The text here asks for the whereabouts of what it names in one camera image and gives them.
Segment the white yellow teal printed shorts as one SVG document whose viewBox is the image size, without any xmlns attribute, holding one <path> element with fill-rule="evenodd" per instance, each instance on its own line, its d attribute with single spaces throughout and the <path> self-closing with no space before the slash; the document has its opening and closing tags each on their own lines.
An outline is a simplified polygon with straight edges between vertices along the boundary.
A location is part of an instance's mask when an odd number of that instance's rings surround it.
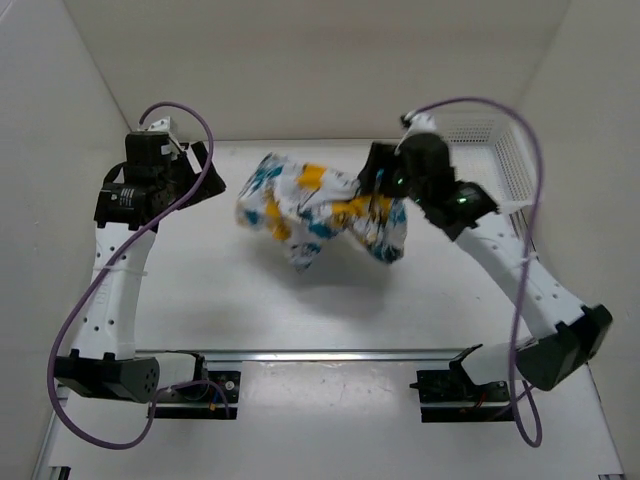
<svg viewBox="0 0 640 480">
<path fill-rule="evenodd" d="M 408 227 L 402 200 L 365 194 L 352 173 L 276 153 L 259 163 L 239 192 L 235 218 L 243 227 L 268 231 L 298 271 L 340 234 L 392 264 L 404 256 Z"/>
</svg>

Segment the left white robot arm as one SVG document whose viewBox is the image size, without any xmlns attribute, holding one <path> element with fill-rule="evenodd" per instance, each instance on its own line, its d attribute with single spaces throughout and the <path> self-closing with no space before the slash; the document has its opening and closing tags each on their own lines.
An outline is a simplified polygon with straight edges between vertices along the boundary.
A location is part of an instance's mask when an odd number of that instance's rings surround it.
<svg viewBox="0 0 640 480">
<path fill-rule="evenodd" d="M 145 265 L 155 242 L 156 216 L 223 193 L 226 185 L 206 161 L 201 142 L 181 143 L 169 117 L 126 135 L 125 160 L 104 177 L 94 213 L 96 251 L 81 325 L 66 355 L 56 357 L 55 379 L 85 398 L 146 403 L 175 385 L 188 400 L 206 395 L 210 377 L 202 355 L 186 351 L 140 356 L 135 320 Z"/>
</svg>

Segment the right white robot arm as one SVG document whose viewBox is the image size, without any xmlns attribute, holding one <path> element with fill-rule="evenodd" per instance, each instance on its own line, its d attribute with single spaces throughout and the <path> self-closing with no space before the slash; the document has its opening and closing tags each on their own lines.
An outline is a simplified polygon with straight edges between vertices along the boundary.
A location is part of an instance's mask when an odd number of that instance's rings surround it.
<svg viewBox="0 0 640 480">
<path fill-rule="evenodd" d="M 512 302 L 530 336 L 475 346 L 451 362 L 449 387 L 460 399 L 514 376 L 550 391 L 598 352 L 613 318 L 564 288 L 513 232 L 498 203 L 479 184 L 457 178 L 450 148 L 427 113 L 401 119 L 402 139 L 374 142 L 359 179 L 365 193 L 409 199 L 424 218 L 473 258 Z"/>
</svg>

